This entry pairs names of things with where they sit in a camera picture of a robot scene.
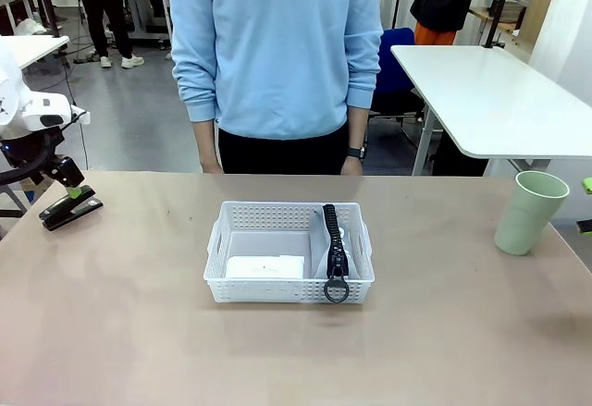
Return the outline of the wooden shelf unit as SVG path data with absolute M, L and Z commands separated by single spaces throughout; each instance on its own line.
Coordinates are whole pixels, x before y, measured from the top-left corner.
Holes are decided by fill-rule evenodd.
M 473 0 L 467 20 L 477 29 L 472 44 L 486 43 L 499 0 Z M 515 56 L 530 56 L 551 0 L 506 0 L 492 43 Z

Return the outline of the light green plastic cup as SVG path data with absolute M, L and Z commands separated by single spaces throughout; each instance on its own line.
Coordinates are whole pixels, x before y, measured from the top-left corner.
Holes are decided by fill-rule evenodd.
M 511 255 L 530 252 L 570 194 L 569 186 L 546 172 L 518 173 L 512 196 L 497 227 L 495 245 Z

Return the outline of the person in light blue sweater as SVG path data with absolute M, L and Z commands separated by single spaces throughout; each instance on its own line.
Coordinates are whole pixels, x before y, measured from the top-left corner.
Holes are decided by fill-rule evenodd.
M 379 0 L 170 6 L 179 96 L 191 124 L 215 121 L 225 174 L 341 175 L 348 106 L 376 88 Z

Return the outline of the white side table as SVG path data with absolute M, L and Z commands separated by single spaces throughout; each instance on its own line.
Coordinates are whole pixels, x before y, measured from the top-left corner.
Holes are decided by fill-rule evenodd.
M 393 45 L 425 101 L 413 175 L 424 170 L 439 122 L 465 155 L 546 169 L 552 160 L 592 158 L 592 106 L 499 48 Z

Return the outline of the background person in black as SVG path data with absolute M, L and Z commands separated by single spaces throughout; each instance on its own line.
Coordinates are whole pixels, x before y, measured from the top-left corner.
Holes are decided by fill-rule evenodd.
M 132 44 L 126 29 L 123 0 L 81 0 L 87 14 L 89 33 L 102 68 L 111 68 L 107 39 L 105 36 L 104 16 L 112 26 L 117 50 L 121 55 L 121 66 L 131 69 L 142 66 L 144 59 L 133 54 Z

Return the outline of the blue office chair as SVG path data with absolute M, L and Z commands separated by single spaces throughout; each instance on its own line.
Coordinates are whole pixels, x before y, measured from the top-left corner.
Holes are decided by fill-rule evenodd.
M 414 45 L 413 31 L 409 28 L 391 29 L 381 36 L 378 52 L 380 71 L 376 76 L 371 110 L 390 117 L 418 114 L 425 103 L 413 92 L 413 83 L 391 53 L 393 45 Z

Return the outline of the white background table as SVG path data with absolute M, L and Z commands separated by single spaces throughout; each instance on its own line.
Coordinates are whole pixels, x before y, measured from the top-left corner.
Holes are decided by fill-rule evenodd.
M 48 35 L 0 36 L 0 42 L 15 57 L 20 68 L 31 64 L 67 45 L 67 35 L 52 37 Z

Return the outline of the white digital alarm clock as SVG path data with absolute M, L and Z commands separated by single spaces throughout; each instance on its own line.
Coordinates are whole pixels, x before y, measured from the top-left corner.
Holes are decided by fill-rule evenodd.
M 232 256 L 227 261 L 225 278 L 302 279 L 303 275 L 303 256 Z

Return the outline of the black stapler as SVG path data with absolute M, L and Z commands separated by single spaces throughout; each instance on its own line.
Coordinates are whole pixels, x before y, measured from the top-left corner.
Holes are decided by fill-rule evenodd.
M 93 188 L 82 185 L 67 188 L 67 194 L 39 213 L 39 218 L 48 231 L 54 231 L 103 206 Z

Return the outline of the person's right forearm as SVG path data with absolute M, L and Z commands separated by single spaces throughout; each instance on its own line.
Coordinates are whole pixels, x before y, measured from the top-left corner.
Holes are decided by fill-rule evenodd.
M 192 128 L 197 142 L 201 164 L 207 166 L 218 162 L 216 144 L 216 123 L 213 119 L 193 122 Z

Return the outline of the white perforated plastic basket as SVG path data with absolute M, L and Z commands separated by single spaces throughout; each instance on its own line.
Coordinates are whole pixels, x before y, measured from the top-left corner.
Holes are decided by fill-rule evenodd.
M 222 203 L 210 235 L 203 278 L 217 302 L 332 303 L 323 293 L 322 279 L 313 279 L 309 219 L 327 203 Z M 375 281 L 372 247 L 358 203 L 330 203 L 339 225 L 351 236 L 351 252 L 359 273 L 350 279 L 351 294 L 343 303 L 361 304 Z M 302 279 L 225 278 L 232 256 L 299 255 L 304 257 Z

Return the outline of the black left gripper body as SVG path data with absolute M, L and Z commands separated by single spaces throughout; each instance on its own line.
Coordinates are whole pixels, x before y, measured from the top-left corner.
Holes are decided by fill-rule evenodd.
M 64 140 L 59 127 L 35 131 L 22 138 L 0 141 L 0 151 L 11 166 L 23 166 L 42 158 L 42 165 L 56 159 L 56 147 Z

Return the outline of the person's left forearm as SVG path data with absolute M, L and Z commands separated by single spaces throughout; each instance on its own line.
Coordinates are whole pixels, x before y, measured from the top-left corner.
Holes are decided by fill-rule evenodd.
M 369 110 L 348 106 L 349 146 L 352 149 L 362 149 L 367 128 Z

